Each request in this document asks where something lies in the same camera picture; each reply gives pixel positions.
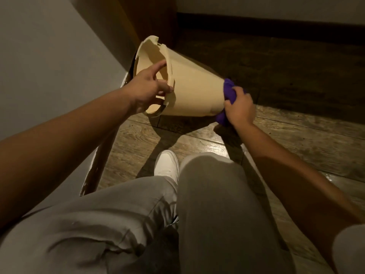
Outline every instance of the purple cloth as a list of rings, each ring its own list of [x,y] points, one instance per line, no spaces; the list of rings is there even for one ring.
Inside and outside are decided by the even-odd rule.
[[[224,94],[225,100],[229,100],[231,102],[231,104],[233,104],[237,98],[236,92],[232,88],[234,86],[235,86],[234,82],[232,82],[230,79],[225,79],[225,82],[223,84],[223,94]],[[224,109],[222,110],[222,112],[217,114],[215,119],[219,124],[221,124],[223,126],[227,127],[230,125]]]

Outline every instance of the forearm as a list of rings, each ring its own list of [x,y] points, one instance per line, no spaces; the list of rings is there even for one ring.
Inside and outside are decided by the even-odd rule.
[[[119,89],[1,141],[0,227],[42,201],[129,115]]]
[[[263,179],[293,221],[331,263],[334,237],[363,222],[362,212],[342,191],[253,124],[237,129]]]

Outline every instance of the hand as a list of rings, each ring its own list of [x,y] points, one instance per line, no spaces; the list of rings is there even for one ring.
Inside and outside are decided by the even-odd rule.
[[[174,91],[165,80],[158,80],[156,74],[166,66],[166,60],[157,62],[139,72],[122,90],[131,102],[131,114],[144,112],[152,104],[162,105],[164,100],[156,96],[165,96]]]
[[[245,125],[252,125],[255,119],[255,105],[250,94],[245,94],[242,87],[233,87],[237,98],[233,104],[225,101],[226,116],[229,122],[237,130]]]

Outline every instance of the person's right arm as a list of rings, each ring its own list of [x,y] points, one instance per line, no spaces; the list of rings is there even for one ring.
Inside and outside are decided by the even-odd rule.
[[[229,121],[294,223],[335,269],[332,261],[335,236],[346,227],[364,223],[362,211],[321,173],[255,126],[251,96],[240,87],[234,89],[237,93],[234,104],[225,101]]]

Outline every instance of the bin opening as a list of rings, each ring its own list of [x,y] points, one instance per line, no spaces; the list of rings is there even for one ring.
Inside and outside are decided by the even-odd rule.
[[[150,67],[151,65],[166,59],[165,56],[160,52],[160,49],[155,45],[150,39],[145,40],[139,47],[137,57],[134,63],[134,73],[133,76],[137,75],[143,69]],[[157,74],[157,79],[168,80],[169,75],[167,74],[167,68],[162,68]],[[161,105],[153,104],[149,106],[146,113],[153,114],[160,109]]]

